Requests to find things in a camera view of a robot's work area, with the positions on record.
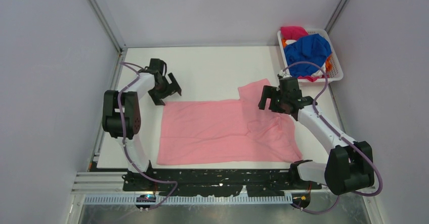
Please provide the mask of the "pink t shirt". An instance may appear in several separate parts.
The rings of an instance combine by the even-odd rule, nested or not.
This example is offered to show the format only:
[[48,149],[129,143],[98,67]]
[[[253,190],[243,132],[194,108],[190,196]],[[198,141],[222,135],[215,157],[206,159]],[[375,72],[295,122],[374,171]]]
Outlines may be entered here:
[[293,119],[258,108],[265,85],[267,79],[239,87],[236,100],[166,103],[157,163],[301,160]]

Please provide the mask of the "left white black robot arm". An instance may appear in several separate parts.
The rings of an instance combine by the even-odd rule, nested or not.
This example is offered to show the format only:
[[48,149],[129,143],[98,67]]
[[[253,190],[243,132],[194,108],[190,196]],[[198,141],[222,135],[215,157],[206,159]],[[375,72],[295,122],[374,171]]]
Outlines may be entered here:
[[165,106],[164,99],[181,94],[182,89],[167,63],[152,58],[146,67],[123,62],[122,66],[135,73],[134,78],[120,90],[107,90],[103,98],[102,129],[119,143],[128,163],[128,170],[138,173],[136,184],[144,191],[154,187],[155,177],[146,172],[150,160],[146,156],[139,131],[142,125],[139,100],[148,95],[154,105]]

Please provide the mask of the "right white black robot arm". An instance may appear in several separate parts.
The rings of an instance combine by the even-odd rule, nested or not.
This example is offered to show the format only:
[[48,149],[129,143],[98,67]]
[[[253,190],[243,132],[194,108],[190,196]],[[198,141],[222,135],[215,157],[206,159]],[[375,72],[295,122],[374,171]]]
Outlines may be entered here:
[[359,193],[374,185],[379,173],[373,164],[372,147],[333,125],[315,99],[303,96],[296,78],[281,78],[277,87],[265,85],[258,107],[290,115],[305,126],[328,153],[326,163],[313,160],[292,163],[288,176],[292,187],[301,189],[308,182],[315,182],[327,186],[335,195],[342,195]]

